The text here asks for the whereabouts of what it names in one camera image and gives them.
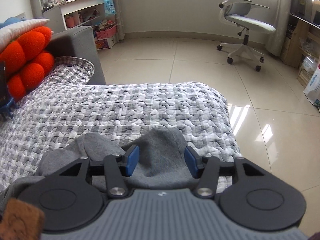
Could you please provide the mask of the grey white checkered quilt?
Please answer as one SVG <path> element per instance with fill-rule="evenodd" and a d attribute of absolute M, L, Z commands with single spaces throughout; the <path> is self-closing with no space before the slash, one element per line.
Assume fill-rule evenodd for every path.
<path fill-rule="evenodd" d="M 90 85 L 91 62 L 63 56 L 1 121 L 1 189 L 34 174 L 43 154 L 88 132 L 118 144 L 153 128 L 178 128 L 200 155 L 240 155 L 225 97 L 200 82 Z"/>

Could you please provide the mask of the brown furry sleeve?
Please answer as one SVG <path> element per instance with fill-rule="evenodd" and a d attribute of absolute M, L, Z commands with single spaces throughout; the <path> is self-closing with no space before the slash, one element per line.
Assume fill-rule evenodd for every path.
<path fill-rule="evenodd" d="M 1 220 L 1 239 L 38 240 L 45 223 L 45 214 L 39 208 L 11 198 Z"/>

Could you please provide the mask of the white paper bag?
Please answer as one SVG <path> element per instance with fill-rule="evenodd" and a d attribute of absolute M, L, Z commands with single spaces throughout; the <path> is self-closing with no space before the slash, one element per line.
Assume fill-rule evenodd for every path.
<path fill-rule="evenodd" d="M 313 76 L 304 89 L 304 94 L 309 102 L 316 106 L 320 106 L 320 68 L 317 66 Z"/>

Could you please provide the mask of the grey t-shirt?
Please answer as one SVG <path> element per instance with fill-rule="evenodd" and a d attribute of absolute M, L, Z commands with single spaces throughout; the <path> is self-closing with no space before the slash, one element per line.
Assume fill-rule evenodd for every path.
<path fill-rule="evenodd" d="M 64 148 L 45 152 L 33 175 L 15 180 L 1 192 L 1 210 L 10 198 L 80 157 L 101 161 L 108 155 L 124 154 L 132 145 L 139 146 L 139 163 L 133 175 L 124 179 L 129 189 L 193 189 L 196 186 L 197 180 L 184 161 L 187 142 L 176 128 L 155 128 L 121 146 L 98 133 L 86 133 Z"/>

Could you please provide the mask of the pink storage box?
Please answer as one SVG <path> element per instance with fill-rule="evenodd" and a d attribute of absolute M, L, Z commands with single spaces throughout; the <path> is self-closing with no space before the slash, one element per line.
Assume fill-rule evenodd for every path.
<path fill-rule="evenodd" d="M 101 40 L 101 39 L 111 38 L 113 35 L 116 34 L 116 32 L 117 32 L 116 25 L 110 26 L 109 28 L 104 30 L 99 30 L 96 32 L 97 39 Z"/>

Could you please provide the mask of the orange flower cushion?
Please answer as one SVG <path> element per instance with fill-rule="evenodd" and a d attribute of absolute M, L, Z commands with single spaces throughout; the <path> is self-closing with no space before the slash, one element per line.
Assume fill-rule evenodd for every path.
<path fill-rule="evenodd" d="M 55 59 L 46 51 L 51 38 L 50 28 L 37 27 L 11 41 L 1 52 L 7 87 L 16 102 L 34 90 L 53 69 Z"/>

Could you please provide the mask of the wooden shelf right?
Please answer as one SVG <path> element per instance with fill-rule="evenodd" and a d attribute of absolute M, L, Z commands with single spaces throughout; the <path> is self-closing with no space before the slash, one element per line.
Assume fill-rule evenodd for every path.
<path fill-rule="evenodd" d="M 291 0 L 280 59 L 298 69 L 297 80 L 306 87 L 319 61 L 319 0 Z"/>

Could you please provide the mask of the grey curtain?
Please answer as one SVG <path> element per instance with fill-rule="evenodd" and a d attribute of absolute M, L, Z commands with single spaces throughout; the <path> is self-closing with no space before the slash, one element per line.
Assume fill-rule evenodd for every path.
<path fill-rule="evenodd" d="M 281 54 L 291 7 L 294 3 L 294 0 L 277 0 L 276 19 L 274 22 L 276 31 L 269 36 L 265 46 L 266 50 L 273 56 Z"/>

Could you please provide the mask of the white desk shelf unit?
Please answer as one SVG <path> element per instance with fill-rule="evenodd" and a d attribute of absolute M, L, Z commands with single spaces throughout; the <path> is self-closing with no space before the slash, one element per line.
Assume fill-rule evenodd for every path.
<path fill-rule="evenodd" d="M 50 19 L 48 27 L 55 33 L 68 29 L 89 25 L 97 50 L 110 49 L 118 41 L 120 19 L 118 17 L 118 1 L 113 0 L 116 14 L 106 16 L 104 0 L 40 0 L 42 16 Z M 117 32 L 111 38 L 97 39 L 96 32 L 116 25 Z"/>

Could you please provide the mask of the white pillow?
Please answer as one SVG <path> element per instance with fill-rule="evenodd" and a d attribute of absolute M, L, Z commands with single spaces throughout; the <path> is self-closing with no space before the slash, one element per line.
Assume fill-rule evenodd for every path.
<path fill-rule="evenodd" d="M 13 23 L 1 28 L 1 52 L 13 41 L 15 38 L 18 38 L 20 35 L 31 31 L 37 27 L 46 25 L 50 19 L 47 18 L 37 18 L 32 20 L 21 21 Z"/>

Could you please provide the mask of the white grey office chair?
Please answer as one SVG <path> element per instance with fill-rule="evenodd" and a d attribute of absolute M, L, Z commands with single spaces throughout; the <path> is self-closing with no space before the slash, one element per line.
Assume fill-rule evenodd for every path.
<path fill-rule="evenodd" d="M 219 8 L 219 20 L 224 24 L 236 25 L 242 28 L 242 30 L 238 32 L 238 35 L 240 36 L 244 33 L 244 40 L 240 44 L 221 43 L 217 46 L 217 50 L 221 50 L 224 47 L 235 49 L 227 55 L 228 64 L 233 63 L 234 56 L 240 56 L 242 53 L 246 53 L 255 62 L 255 71 L 259 72 L 265 60 L 264 54 L 248 45 L 249 32 L 252 30 L 263 34 L 273 34 L 276 28 L 268 23 L 248 18 L 247 15 L 254 8 L 268 9 L 269 7 L 255 4 L 251 0 L 223 0 L 219 3 Z"/>

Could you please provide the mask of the blue hanging bag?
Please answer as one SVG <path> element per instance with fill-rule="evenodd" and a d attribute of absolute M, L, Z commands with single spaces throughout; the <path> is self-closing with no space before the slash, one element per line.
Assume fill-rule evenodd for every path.
<path fill-rule="evenodd" d="M 106 16 L 116 14 L 116 9 L 113 0 L 104 0 L 104 11 Z"/>

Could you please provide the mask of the grey sofa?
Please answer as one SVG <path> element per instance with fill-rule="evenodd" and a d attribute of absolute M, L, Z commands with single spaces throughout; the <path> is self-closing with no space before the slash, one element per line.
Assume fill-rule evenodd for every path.
<path fill-rule="evenodd" d="M 106 85 L 91 26 L 83 25 L 54 34 L 46 50 L 54 57 L 72 56 L 90 61 L 95 71 L 87 84 Z"/>

